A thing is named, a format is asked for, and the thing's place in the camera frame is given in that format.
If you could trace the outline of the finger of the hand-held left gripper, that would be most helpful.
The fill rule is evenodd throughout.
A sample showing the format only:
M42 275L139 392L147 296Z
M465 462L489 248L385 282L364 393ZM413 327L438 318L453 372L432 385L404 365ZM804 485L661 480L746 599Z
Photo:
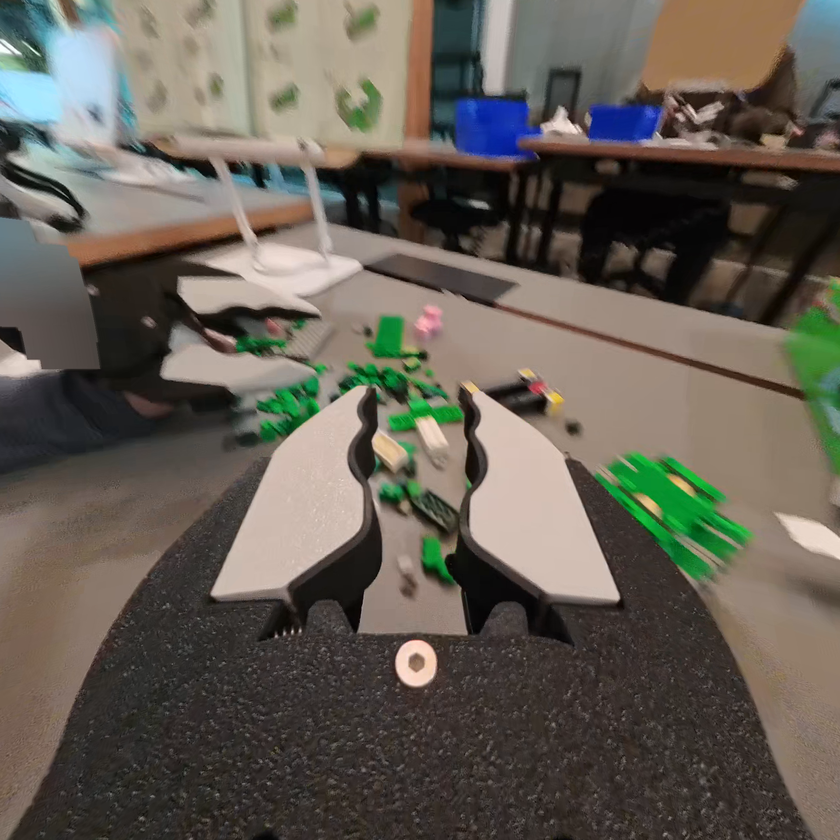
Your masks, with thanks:
M187 344L163 360L160 376L168 382L213 385L235 395L300 385L315 371L284 356L221 353L206 344Z
M289 292L276 291L234 277L181 276L176 282L180 299L196 315L287 320L321 319L318 308Z

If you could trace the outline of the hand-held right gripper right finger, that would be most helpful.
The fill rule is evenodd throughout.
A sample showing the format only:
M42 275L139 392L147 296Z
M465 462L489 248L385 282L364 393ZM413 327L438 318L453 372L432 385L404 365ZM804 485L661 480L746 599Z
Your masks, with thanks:
M469 633L502 603L531 634L570 634L567 607L615 610L622 595L574 483L566 454L476 387L458 394L465 473L457 584Z

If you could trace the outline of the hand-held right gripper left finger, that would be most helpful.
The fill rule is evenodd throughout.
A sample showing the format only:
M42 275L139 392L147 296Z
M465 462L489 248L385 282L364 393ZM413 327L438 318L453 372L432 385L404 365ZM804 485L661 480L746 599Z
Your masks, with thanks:
M209 593L215 602L281 601L305 624L314 605L333 601L359 630L383 555L369 483L377 408L375 390L356 386L275 450Z

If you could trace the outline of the green striped brick model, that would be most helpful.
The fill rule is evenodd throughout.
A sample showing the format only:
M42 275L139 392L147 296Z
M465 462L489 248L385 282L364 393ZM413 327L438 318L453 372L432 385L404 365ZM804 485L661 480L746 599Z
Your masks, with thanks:
M726 495L675 458L628 453L599 466L594 478L695 587L718 577L754 539L725 515Z

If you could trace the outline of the person's left forearm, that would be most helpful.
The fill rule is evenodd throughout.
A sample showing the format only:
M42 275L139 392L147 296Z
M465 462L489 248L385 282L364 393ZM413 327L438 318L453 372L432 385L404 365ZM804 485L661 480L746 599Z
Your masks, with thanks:
M171 408L72 371L1 377L1 474L152 433Z

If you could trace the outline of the grey desk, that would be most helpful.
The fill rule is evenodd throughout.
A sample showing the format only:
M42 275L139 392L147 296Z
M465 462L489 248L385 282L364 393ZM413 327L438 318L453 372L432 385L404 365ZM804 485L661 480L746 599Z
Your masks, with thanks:
M816 838L838 838L838 560L794 541L777 513L838 532L824 457L799 397L515 314L561 283L499 269L506 310L444 296L432 367L447 385L533 365L580 437L546 434L589 467L671 455L721 488L755 533L707 603L749 683L785 782ZM260 454L228 450L221 416L2 478L2 838L54 758L72 701L130 594Z

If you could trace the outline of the black desk flap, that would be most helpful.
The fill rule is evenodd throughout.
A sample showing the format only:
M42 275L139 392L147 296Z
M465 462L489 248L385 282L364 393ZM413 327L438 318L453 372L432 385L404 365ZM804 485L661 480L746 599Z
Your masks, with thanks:
M494 307L518 283L429 259L393 254L363 264L371 273Z

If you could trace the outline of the white book stand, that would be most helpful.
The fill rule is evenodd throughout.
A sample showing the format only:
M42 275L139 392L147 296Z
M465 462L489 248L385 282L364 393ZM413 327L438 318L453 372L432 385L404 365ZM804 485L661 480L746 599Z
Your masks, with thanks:
M357 259L337 255L319 189L318 170L344 170L360 157L355 150L324 148L313 140L266 140L217 133L175 133L171 147L187 159L207 159L224 187L243 244L207 264L280 294L309 298L361 271ZM296 166L305 176L317 230L316 249L261 243L235 189L231 162Z

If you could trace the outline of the pile of loose green bricks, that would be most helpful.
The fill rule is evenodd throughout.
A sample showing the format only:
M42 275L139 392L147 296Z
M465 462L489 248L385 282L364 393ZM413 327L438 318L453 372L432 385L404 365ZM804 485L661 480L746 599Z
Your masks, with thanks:
M464 418L461 409L449 401L432 372L427 371L422 378L413 375L423 366L424 360L424 353L404 353L401 371L388 365L350 364L347 376L339 383L339 398L356 386L367 385L375 390L378 405L381 393L397 400L405 409L387 419L388 427L395 433L415 430L416 419L424 416L433 417L439 424L461 422ZM260 436L266 440L282 438L284 443L295 430L326 407L320 407L319 389L319 373L315 373L300 385L280 388L272 397L258 400L258 411L265 416L259 427Z

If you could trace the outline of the cream brick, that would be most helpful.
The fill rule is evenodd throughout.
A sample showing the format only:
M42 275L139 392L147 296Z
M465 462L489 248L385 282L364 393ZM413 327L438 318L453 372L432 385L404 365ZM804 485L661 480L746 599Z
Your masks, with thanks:
M374 433L371 445L375 461L393 474L399 473L410 463L411 456L405 448L381 430Z

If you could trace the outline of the wood edged grey table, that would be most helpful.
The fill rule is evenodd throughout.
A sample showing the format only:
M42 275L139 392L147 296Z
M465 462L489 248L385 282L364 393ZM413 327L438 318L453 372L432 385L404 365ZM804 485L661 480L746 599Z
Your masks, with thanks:
M135 258L240 242L229 196L217 181L200 180L175 192L119 185L70 168L57 154L24 145L10 160L62 184L87 212L82 228L61 233L2 222L2 273L79 270Z

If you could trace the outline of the white brick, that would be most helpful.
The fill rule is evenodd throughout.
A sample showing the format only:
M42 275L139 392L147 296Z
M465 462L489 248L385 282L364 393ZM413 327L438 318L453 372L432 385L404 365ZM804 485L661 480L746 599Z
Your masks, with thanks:
M430 462L437 469L444 469L449 458L449 443L441 426L432 416L420 416L415 430Z

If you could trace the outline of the black and yellow brick build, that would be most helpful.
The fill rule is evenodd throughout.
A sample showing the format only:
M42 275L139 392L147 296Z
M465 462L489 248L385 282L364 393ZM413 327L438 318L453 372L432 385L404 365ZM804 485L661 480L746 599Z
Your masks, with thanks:
M564 398L536 371L522 368L509 382L484 389L489 398L519 416L553 416L561 412Z

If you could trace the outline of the green studded plate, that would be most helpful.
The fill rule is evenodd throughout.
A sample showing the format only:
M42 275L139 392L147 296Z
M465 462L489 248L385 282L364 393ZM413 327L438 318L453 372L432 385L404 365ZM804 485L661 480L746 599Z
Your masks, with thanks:
M405 319L383 315L374 339L366 344L371 355L380 360L400 360L404 356Z

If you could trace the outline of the black office chair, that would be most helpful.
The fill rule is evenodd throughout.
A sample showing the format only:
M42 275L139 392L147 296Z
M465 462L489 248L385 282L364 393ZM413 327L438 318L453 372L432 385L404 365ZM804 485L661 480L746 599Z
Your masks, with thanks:
M475 255L486 231L497 228L502 217L491 208L461 203L451 197L429 197L416 203L409 217L443 235L443 248L459 254Z

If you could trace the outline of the wooden back table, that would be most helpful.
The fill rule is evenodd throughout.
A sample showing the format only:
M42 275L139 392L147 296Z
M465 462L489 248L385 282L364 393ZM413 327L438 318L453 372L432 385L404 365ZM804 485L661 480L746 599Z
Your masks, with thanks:
M400 237L421 243L427 235L435 234L442 247L441 232L410 218L416 203L429 197L451 197L474 207L491 208L501 215L502 223L486 231L484 237L502 225L507 225L509 236L514 237L529 177L536 172L536 164L521 156L474 156L450 145L421 140L405 143L400 149L363 152L360 164L365 174L388 172L397 180Z
M703 149L654 143L564 140L532 136L518 142L537 156L537 166L555 180L549 202L552 222L563 187L598 185L667 196L690 196L729 204L777 207L819 216L812 239L794 261L759 322L774 326L792 302L818 257L838 234L838 154L814 150L772 151L757 146Z

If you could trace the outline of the instruction booklet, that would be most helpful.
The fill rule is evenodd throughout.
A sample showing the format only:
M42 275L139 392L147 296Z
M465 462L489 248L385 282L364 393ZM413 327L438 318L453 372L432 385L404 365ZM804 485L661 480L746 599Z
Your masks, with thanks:
M112 9L143 134L403 144L413 2L118 1Z

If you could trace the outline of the blue storage bin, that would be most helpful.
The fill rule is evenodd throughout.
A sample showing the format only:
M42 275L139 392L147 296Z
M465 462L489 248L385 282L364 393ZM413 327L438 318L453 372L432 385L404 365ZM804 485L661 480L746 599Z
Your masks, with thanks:
M487 158L520 156L519 141L539 136L526 99L460 98L455 103L454 145L458 152Z
M595 104L589 110L587 137L594 142L641 143L655 137L664 115L662 106Z

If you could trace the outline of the green toy box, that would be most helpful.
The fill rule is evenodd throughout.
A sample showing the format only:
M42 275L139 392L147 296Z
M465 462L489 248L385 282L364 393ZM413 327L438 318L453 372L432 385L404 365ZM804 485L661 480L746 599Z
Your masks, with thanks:
M839 477L839 279L831 277L784 342L829 468Z

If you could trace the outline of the tan rounded board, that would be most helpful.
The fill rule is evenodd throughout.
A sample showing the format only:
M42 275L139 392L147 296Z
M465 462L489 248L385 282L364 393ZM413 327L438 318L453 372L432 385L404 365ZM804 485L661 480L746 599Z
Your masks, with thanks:
M786 50L803 1L666 1L640 81L648 90L720 82L751 90Z

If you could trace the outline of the black picture frame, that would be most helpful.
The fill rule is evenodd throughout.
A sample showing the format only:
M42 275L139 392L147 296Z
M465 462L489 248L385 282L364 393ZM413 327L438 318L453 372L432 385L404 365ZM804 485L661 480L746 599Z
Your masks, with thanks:
M550 121L563 109L573 121L581 91L582 70L577 66L552 67L548 70L543 95L542 122Z

